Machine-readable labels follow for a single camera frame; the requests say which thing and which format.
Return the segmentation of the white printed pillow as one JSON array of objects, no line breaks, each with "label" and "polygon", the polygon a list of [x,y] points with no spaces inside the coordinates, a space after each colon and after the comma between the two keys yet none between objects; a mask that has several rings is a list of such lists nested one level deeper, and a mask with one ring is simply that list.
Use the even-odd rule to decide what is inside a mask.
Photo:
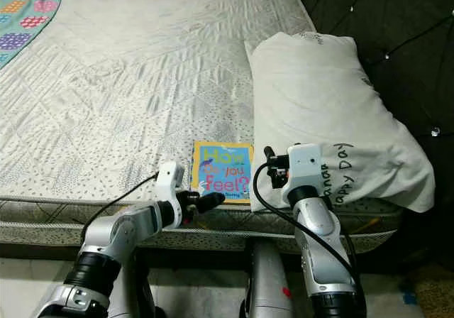
[{"label": "white printed pillow", "polygon": [[276,33],[246,48],[258,150],[320,146],[324,195],[337,210],[435,207],[433,166],[382,103],[351,37]]}]

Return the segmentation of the silver robot right leg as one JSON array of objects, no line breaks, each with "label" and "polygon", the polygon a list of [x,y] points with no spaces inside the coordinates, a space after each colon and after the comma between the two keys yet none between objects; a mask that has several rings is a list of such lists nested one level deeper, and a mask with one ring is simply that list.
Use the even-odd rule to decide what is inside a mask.
[{"label": "silver robot right leg", "polygon": [[240,318],[293,318],[292,295],[275,243],[253,238],[247,240],[247,247],[252,265]]}]

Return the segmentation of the white quilted mattress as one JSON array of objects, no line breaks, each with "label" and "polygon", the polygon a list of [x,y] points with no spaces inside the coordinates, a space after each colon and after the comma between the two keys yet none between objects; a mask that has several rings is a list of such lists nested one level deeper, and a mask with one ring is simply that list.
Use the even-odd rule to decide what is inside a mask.
[{"label": "white quilted mattress", "polygon": [[[316,32],[300,0],[62,0],[0,74],[0,241],[78,246],[100,207],[196,141],[249,143],[246,43]],[[359,252],[398,230],[405,208],[332,207]]]}]

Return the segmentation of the dark tufted headboard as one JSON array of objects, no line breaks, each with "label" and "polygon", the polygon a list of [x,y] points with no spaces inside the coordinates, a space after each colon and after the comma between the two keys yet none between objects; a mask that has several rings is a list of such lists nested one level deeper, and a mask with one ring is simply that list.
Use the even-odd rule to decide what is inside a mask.
[{"label": "dark tufted headboard", "polygon": [[436,176],[435,207],[406,214],[373,252],[405,269],[454,268],[454,0],[302,0],[315,29],[350,36],[390,113],[418,141]]}]

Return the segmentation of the teal heart-pattern blanket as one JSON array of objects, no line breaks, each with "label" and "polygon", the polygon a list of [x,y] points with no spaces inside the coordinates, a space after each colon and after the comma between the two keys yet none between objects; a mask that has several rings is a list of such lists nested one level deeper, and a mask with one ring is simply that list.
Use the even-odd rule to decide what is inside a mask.
[{"label": "teal heart-pattern blanket", "polygon": [[0,0],[0,68],[4,68],[54,18],[61,0]]}]

